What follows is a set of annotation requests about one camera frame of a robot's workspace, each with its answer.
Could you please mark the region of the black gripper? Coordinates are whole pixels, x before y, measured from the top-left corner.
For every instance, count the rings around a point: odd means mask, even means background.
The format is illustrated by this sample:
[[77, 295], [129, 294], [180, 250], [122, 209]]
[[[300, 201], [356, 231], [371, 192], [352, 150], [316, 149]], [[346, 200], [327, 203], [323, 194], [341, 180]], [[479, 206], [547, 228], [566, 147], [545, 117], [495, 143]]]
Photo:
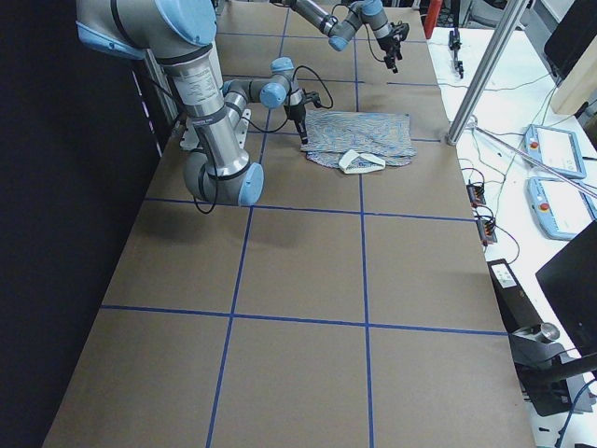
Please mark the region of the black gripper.
[[398, 62], [402, 58], [401, 42], [407, 39], [409, 32], [410, 25], [403, 21], [388, 22], [378, 32], [378, 44], [384, 52], [383, 60], [393, 73], [398, 73]]
[[295, 123], [302, 145], [309, 143], [305, 122], [306, 105], [309, 103], [312, 103], [316, 108], [321, 107], [320, 94], [316, 91], [298, 89], [290, 94], [289, 100], [284, 104], [286, 118]]

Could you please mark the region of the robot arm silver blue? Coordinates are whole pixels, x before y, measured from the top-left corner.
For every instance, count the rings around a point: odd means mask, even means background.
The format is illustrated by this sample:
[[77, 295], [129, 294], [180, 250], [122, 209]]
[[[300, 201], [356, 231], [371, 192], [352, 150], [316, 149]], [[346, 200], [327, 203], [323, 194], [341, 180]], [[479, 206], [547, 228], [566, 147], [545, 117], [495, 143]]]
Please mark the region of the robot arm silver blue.
[[290, 59], [274, 60], [267, 79], [222, 81], [209, 1], [79, 1], [76, 25], [81, 42], [100, 52], [132, 60], [153, 52], [200, 139], [184, 170], [196, 198], [239, 206], [259, 200], [263, 168], [251, 161], [238, 135], [248, 104], [282, 106], [301, 140], [308, 140], [305, 106], [320, 100], [299, 87]]
[[354, 1], [347, 6], [348, 12], [343, 20], [325, 11], [314, 1], [271, 1], [271, 4], [298, 13], [328, 38], [330, 47], [335, 51], [344, 51], [362, 27], [369, 27], [383, 52], [382, 59], [374, 59], [384, 63], [393, 73], [398, 73], [396, 64], [403, 59], [401, 43], [407, 39], [410, 26], [402, 21], [390, 22], [382, 1]]

